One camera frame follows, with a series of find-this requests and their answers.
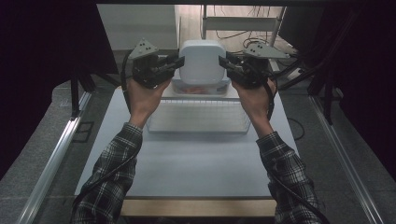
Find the white tabletop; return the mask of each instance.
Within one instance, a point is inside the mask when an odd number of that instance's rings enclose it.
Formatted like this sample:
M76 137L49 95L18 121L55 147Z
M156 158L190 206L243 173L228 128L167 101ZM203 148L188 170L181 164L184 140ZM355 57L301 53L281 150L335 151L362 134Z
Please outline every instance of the white tabletop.
M296 149L277 94L271 119L281 138ZM94 163L129 119L121 89L116 89L76 189L90 177ZM127 196L266 198L269 179L262 166L253 127L235 133L149 133L137 156L136 175Z

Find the black curtain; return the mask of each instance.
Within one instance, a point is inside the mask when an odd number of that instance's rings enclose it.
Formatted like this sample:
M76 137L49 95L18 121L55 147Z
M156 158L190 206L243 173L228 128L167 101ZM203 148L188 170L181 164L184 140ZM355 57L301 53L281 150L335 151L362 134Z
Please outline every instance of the black curtain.
M336 57L340 106L396 179L396 7L369 1Z
M95 3L1 1L0 178L76 72L118 73Z

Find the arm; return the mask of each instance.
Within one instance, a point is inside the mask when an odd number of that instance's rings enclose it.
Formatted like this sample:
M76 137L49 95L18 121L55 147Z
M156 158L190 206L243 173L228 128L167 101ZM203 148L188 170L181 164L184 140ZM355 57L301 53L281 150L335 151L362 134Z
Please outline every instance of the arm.
M269 81L268 84L275 92L274 83ZM289 189L318 208L314 185L306 176L304 163L294 150L282 141L277 132L274 132L267 118L269 101L265 88L246 90L234 82L233 86L238 91L241 105L259 136L257 144L262 164L268 173L274 174ZM277 202L276 223L321 223L315 214L292 198L274 181L272 176L268 176L270 178L268 188Z
M81 189L80 195L85 195L80 202L74 204L72 223L116 223L125 194L134 181L135 156L142 146L142 128L157 108L169 83L170 80L155 90L149 90L133 80L129 81L129 122L123 124L122 130L108 144L94 165L92 176ZM127 160L126 165L115 174L99 185L94 184Z

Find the transparent container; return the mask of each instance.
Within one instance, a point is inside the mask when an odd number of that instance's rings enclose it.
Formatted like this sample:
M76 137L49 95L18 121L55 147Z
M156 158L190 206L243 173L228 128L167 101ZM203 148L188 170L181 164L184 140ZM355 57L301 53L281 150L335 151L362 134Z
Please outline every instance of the transparent container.
M161 100L147 122L150 133L247 133L249 126L239 100Z

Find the plaid shirt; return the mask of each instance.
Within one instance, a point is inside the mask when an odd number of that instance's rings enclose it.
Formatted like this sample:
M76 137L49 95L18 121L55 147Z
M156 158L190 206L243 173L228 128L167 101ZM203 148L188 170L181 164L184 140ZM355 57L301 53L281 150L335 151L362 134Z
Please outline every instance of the plaid shirt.
M257 141L262 162L270 167L286 186L293 189L315 207L318 201L313 191L313 183L304 174L304 164L277 133L272 133ZM84 184L81 192L92 183L114 170L123 161L137 153L142 145L142 130L125 123L93 167L92 176ZM132 186L136 159L119 169L107 181L89 192L73 208L72 223L116 223L120 216L126 192ZM276 223L320 223L314 214L295 202L288 193L278 188L270 176L269 188L277 201Z

